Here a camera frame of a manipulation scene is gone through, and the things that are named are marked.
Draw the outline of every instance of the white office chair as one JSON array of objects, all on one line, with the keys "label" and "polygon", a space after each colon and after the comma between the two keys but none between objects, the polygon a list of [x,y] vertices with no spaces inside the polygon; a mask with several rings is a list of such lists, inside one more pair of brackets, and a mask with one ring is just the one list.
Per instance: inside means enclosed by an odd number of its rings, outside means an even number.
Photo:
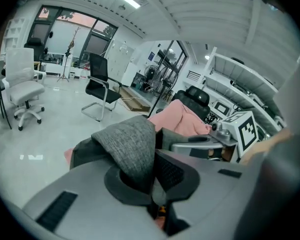
[{"label": "white office chair", "polygon": [[[41,83],[38,82],[39,75],[42,75]],[[2,82],[8,101],[18,106],[14,118],[17,119],[18,115],[22,114],[19,131],[22,131],[25,117],[29,114],[34,115],[37,123],[41,124],[41,117],[33,108],[40,107],[41,111],[45,111],[45,108],[42,105],[37,105],[30,109],[29,100],[45,91],[43,83],[46,75],[45,72],[35,70],[33,49],[17,48],[6,51],[5,78],[2,79]]]}]

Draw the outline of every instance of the chair seat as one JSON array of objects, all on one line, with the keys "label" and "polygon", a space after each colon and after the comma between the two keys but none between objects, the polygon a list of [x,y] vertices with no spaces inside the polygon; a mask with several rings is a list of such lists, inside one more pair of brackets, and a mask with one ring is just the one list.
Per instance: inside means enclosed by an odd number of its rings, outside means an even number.
[{"label": "chair seat", "polygon": [[[85,92],[89,95],[92,95],[100,100],[104,100],[105,97],[105,91],[106,89],[103,87],[100,88],[95,88],[95,89],[89,89],[86,88]],[[109,104],[111,104],[112,102],[115,102],[116,100],[120,99],[121,95],[113,90],[108,89],[108,94],[106,96],[105,101]]]},{"label": "chair seat", "polygon": [[25,81],[10,88],[10,98],[15,105],[19,105],[44,92],[45,88],[42,84],[36,81]]}]

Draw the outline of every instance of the chair armrest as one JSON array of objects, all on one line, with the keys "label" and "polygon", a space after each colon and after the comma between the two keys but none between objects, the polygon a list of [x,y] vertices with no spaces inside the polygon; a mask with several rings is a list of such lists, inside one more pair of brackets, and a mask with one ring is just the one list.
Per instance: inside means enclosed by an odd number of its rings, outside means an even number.
[{"label": "chair armrest", "polygon": [[39,80],[39,75],[42,75],[41,84],[43,85],[45,83],[45,79],[47,77],[47,73],[46,72],[42,72],[42,71],[38,71],[38,70],[35,70],[34,72],[38,74],[37,80]]},{"label": "chair armrest", "polygon": [[6,99],[11,103],[11,99],[10,99],[10,84],[6,80],[6,78],[3,78],[1,81],[2,81],[2,83],[4,85]]},{"label": "chair armrest", "polygon": [[119,81],[114,80],[114,79],[111,78],[111,77],[108,77],[108,79],[110,79],[110,80],[113,81],[113,82],[116,82],[117,84],[119,84],[120,87],[122,87],[122,83],[120,83]]},{"label": "chair armrest", "polygon": [[88,75],[88,79],[91,79],[92,81],[95,81],[99,84],[102,84],[104,88],[109,89],[109,83],[107,81],[103,81],[99,78],[96,78],[96,77],[93,77],[93,76],[90,76],[90,75]]}]

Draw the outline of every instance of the pink blanket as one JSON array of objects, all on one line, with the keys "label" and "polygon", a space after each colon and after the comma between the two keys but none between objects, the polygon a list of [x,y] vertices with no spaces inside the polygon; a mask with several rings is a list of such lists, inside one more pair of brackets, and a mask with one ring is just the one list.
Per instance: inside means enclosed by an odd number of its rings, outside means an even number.
[{"label": "pink blanket", "polygon": [[211,126],[202,120],[188,107],[176,99],[160,113],[148,119],[155,125],[155,131],[166,128],[183,136],[206,135]]}]

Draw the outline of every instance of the black slot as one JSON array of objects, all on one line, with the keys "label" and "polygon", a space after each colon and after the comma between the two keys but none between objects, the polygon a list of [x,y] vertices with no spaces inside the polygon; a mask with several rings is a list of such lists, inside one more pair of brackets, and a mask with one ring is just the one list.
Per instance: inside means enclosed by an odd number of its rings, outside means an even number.
[{"label": "black slot", "polygon": [[234,171],[234,170],[227,170],[227,169],[221,169],[218,171],[218,173],[220,174],[224,174],[224,175],[227,175],[227,176],[230,176],[230,177],[234,177],[234,178],[237,178],[239,179],[241,177],[241,172],[238,172],[238,171]]},{"label": "black slot", "polygon": [[62,192],[45,210],[45,212],[36,220],[45,229],[53,232],[62,218],[77,198],[77,194]]}]

